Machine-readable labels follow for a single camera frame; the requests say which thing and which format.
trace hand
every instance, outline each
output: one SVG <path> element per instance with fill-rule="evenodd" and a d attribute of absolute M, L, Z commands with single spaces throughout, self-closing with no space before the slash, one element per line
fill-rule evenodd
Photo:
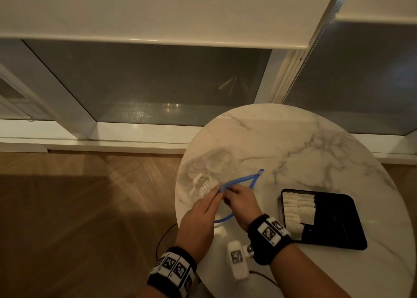
<path fill-rule="evenodd" d="M 249 187 L 233 185 L 224 190 L 224 203 L 232 209 L 237 223 L 246 232 L 252 221 L 262 215 L 253 190 Z"/>
<path fill-rule="evenodd" d="M 186 250 L 197 264 L 206 256 L 214 238 L 214 216 L 223 199 L 222 192 L 217 194 L 219 188 L 214 187 L 206 197 L 197 200 L 181 219 L 175 246 Z"/>

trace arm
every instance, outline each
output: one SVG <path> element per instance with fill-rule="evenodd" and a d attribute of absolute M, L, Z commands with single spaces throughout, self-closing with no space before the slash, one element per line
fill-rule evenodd
<path fill-rule="evenodd" d="M 248 187 L 230 187 L 224 193 L 224 202 L 246 232 L 249 225 L 262 215 L 253 190 Z M 270 267 L 286 298 L 350 297 L 294 244 L 284 247 L 272 260 Z"/>
<path fill-rule="evenodd" d="M 223 193 L 217 194 L 219 188 L 220 186 L 214 187 L 205 198 L 197 200 L 193 208 L 182 218 L 179 225 L 174 246 L 185 250 L 187 256 L 190 256 L 190 260 L 194 260 L 195 265 L 200 263 L 204 256 L 206 256 L 214 238 L 214 216 L 216 215 L 220 202 L 223 199 Z M 166 286 L 161 287 L 162 282 L 165 282 L 166 284 L 166 280 L 162 279 L 161 281 L 158 279 L 157 281 L 153 281 L 154 286 L 146 285 L 140 297 L 168 297 L 168 293 L 165 295 L 156 288 L 158 287 L 157 283 L 159 283 L 159 288 L 166 288 Z M 175 285 L 173 291 L 176 290 L 176 293 L 172 291 L 171 293 L 178 295 L 179 292 L 176 288 L 177 287 Z"/>

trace person's right hand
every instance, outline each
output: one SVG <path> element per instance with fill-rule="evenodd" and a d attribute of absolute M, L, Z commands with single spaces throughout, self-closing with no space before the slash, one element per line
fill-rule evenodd
<path fill-rule="evenodd" d="M 253 190 L 249 187 L 233 185 L 224 190 L 224 203 L 232 209 L 237 223 L 246 232 L 252 221 L 262 215 Z"/>

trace forearm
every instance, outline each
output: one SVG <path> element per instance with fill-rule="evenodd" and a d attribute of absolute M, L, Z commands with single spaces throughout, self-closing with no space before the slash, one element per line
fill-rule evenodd
<path fill-rule="evenodd" d="M 149 297 L 149 298 L 168 298 L 158 289 L 155 289 L 152 286 L 146 285 L 145 289 L 139 295 L 139 297 Z"/>
<path fill-rule="evenodd" d="M 278 253 L 271 272 L 285 298 L 350 298 L 294 244 Z"/>

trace marble tabletop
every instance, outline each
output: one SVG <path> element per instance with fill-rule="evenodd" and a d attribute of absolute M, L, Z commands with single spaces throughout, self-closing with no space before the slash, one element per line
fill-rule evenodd
<path fill-rule="evenodd" d="M 218 116 L 202 128 L 187 148 L 180 170 L 186 162 L 217 148 L 231 151 L 247 175 L 265 169 L 254 192 L 261 209 L 271 216 L 279 216 L 277 198 L 285 188 L 351 196 L 368 242 L 366 250 L 299 247 L 353 298 L 409 296 L 415 251 L 407 209 L 382 165 L 348 132 L 296 107 L 246 105 Z M 177 178 L 178 223 L 192 204 Z M 251 274 L 241 282 L 234 280 L 226 250 L 232 240 L 249 244 L 234 218 L 215 229 L 211 248 L 197 269 L 211 293 L 216 298 L 280 297 L 279 289 L 258 275 Z M 248 264 L 249 269 L 272 278 L 268 267 L 253 260 Z"/>

